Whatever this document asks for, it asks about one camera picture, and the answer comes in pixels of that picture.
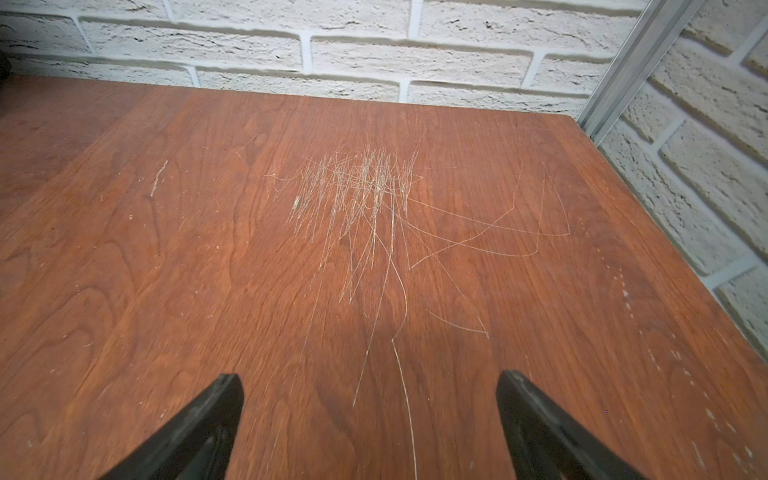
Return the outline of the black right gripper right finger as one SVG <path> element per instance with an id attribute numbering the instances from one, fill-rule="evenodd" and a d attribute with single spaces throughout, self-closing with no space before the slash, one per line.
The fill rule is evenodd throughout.
<path id="1" fill-rule="evenodd" d="M 501 372 L 496 401 L 518 479 L 642 479 L 525 375 Z"/>

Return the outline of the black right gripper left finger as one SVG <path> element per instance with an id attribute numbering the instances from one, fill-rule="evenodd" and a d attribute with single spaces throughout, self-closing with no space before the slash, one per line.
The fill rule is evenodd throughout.
<path id="1" fill-rule="evenodd" d="M 104 479 L 223 479 L 244 406 L 236 374 L 222 374 L 102 475 Z"/>

